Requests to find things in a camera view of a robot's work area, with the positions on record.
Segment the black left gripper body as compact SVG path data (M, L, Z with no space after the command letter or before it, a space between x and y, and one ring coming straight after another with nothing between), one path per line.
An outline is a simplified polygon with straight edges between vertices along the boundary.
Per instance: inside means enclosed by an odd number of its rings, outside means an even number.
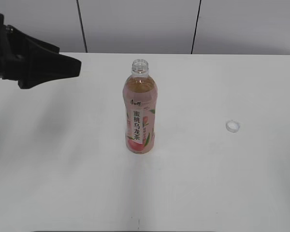
M12 25L4 24L0 13L0 79L21 84L22 55L17 48L22 41L22 32Z

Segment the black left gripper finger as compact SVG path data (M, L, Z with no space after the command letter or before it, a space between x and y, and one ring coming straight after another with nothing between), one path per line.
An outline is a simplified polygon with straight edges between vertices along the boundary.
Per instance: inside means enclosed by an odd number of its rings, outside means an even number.
M78 77L82 62L76 58L61 55L37 44L12 46L16 64L12 78L21 89L30 89L42 83Z
M31 37L12 25L5 25L4 57L59 58L60 48Z

